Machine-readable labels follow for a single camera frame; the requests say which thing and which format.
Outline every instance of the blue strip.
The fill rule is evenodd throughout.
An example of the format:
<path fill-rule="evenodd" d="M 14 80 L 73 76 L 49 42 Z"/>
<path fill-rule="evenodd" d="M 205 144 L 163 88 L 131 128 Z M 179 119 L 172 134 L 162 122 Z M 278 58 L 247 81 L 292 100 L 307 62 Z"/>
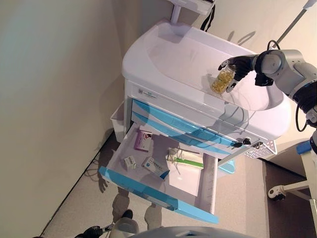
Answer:
<path fill-rule="evenodd" d="M 224 151 L 224 150 L 220 150 L 216 147 L 213 147 L 211 145 L 208 145 L 206 143 L 203 143 L 199 140 L 193 139 L 191 137 L 186 136 L 185 134 L 181 134 L 178 133 L 162 124 L 157 123 L 156 121 L 153 121 L 151 119 L 148 119 L 136 112 L 132 112 L 137 118 L 139 118 L 141 121 L 143 121 L 144 123 L 149 124 L 150 126 L 154 127 L 155 129 L 165 133 L 166 135 L 168 135 L 169 137 L 173 138 L 174 140 L 177 140 L 181 143 L 187 144 L 187 145 L 193 145 L 193 146 L 197 146 L 199 148 L 208 150 L 208 151 L 212 151 L 212 152 L 216 152 L 216 153 L 220 153 L 220 154 L 225 154 L 225 155 L 230 155 L 229 152 Z"/>
<path fill-rule="evenodd" d="M 218 217 L 214 216 L 213 214 L 205 212 L 197 207 L 194 207 L 180 200 L 178 201 L 178 209 L 175 210 L 175 212 L 203 222 L 210 222 L 216 224 L 219 223 Z"/>
<path fill-rule="evenodd" d="M 147 113 L 155 116 L 157 119 L 161 120 L 162 122 L 177 128 L 179 130 L 182 130 L 189 135 L 195 136 L 202 140 L 207 141 L 213 141 L 217 144 L 222 144 L 226 146 L 233 146 L 234 142 L 224 138 L 220 135 L 217 135 L 211 131 L 208 131 L 206 129 L 203 129 L 199 126 L 196 126 L 195 124 L 192 124 L 188 121 L 185 121 L 183 119 L 180 119 L 178 117 L 175 117 L 171 114 L 168 114 L 164 111 L 161 111 L 155 107 L 152 107 L 148 104 L 142 103 L 140 101 L 134 100 L 135 104 L 138 105 L 141 109 L 146 111 Z"/>
<path fill-rule="evenodd" d="M 227 163 L 219 166 L 218 169 L 225 171 L 227 174 L 233 174 L 235 172 L 234 160 L 230 160 Z"/>
<path fill-rule="evenodd" d="M 114 182 L 118 186 L 124 188 L 125 190 L 138 195 L 144 199 L 152 197 L 160 201 L 158 205 L 163 205 L 165 208 L 177 212 L 179 214 L 210 223 L 218 223 L 218 217 L 201 210 L 193 205 L 186 202 L 173 198 L 165 193 L 162 193 L 156 189 L 148 187 L 140 182 L 137 182 L 131 178 L 121 175 L 113 170 L 107 169 L 101 166 L 99 168 L 99 173 L 106 177 L 108 180 Z"/>
<path fill-rule="evenodd" d="M 304 154 L 304 153 L 310 151 L 311 149 L 312 149 L 312 147 L 311 147 L 309 140 L 296 146 L 296 151 L 297 151 L 297 154 L 299 154 L 299 155 Z"/>

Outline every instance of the floor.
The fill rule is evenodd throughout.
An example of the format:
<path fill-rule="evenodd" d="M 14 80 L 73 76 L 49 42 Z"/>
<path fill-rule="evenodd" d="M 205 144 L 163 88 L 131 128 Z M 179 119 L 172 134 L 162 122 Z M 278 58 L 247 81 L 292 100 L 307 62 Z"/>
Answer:
<path fill-rule="evenodd" d="M 269 237 L 261 161 L 240 156 L 236 172 L 217 180 L 215 214 L 220 221 L 210 224 L 154 206 L 100 178 L 98 167 L 108 163 L 118 146 L 112 134 L 46 228 L 44 238 L 73 238 L 90 226 L 116 221 L 127 208 L 133 210 L 140 231 L 159 226 L 207 226 Z"/>
<path fill-rule="evenodd" d="M 298 181 L 293 175 L 257 159 L 237 157 L 236 172 L 217 180 L 215 214 L 219 224 L 209 224 L 155 206 L 103 180 L 97 169 L 107 165 L 118 146 L 112 134 L 46 228 L 44 238 L 73 238 L 90 226 L 115 222 L 127 208 L 133 210 L 140 231 L 160 226 L 207 226 L 257 238 L 314 237 L 305 201 L 292 195 L 284 201 L 267 201 L 265 185 L 269 189 Z"/>
<path fill-rule="evenodd" d="M 287 185 L 304 180 L 272 165 L 266 165 L 264 175 L 266 175 L 267 190 L 276 185 Z M 308 189 L 303 192 L 309 195 Z M 314 220 L 308 201 L 288 193 L 282 201 L 274 202 L 269 199 L 267 205 L 271 238 L 316 237 Z"/>

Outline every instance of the metal pole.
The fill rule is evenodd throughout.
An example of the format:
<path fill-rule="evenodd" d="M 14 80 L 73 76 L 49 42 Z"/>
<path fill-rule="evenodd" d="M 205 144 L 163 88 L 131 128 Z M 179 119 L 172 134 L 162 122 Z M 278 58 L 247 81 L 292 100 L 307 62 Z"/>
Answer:
<path fill-rule="evenodd" d="M 297 17 L 294 19 L 294 21 L 292 21 L 292 23 L 289 25 L 289 27 L 287 27 L 286 31 L 284 31 L 284 33 L 280 36 L 280 38 L 278 38 L 278 40 L 276 41 L 278 44 L 284 39 L 284 37 L 288 34 L 288 32 L 290 32 L 290 30 L 292 30 L 292 28 L 295 26 L 295 24 L 298 22 L 299 19 L 301 19 L 301 17 L 304 15 L 304 13 L 306 12 L 306 9 L 303 9 L 298 15 Z"/>

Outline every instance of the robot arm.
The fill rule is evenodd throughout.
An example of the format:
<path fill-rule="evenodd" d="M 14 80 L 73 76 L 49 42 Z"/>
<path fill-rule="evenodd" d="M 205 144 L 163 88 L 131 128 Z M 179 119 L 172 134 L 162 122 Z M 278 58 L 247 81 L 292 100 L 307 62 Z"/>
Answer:
<path fill-rule="evenodd" d="M 219 70 L 227 64 L 234 65 L 236 72 L 226 92 L 255 70 L 255 85 L 271 86 L 275 82 L 303 110 L 307 124 L 317 127 L 317 68 L 305 62 L 299 51 L 268 50 L 259 55 L 233 57 L 224 61 Z"/>

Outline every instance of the glass jar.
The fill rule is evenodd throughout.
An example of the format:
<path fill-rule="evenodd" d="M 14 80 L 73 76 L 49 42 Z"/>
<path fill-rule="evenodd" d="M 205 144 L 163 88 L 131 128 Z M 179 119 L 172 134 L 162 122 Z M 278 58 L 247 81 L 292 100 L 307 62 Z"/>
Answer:
<path fill-rule="evenodd" d="M 222 94 L 228 87 L 229 83 L 232 81 L 234 73 L 235 67 L 233 65 L 227 65 L 220 71 L 218 77 L 212 83 L 211 90 L 215 93 Z"/>

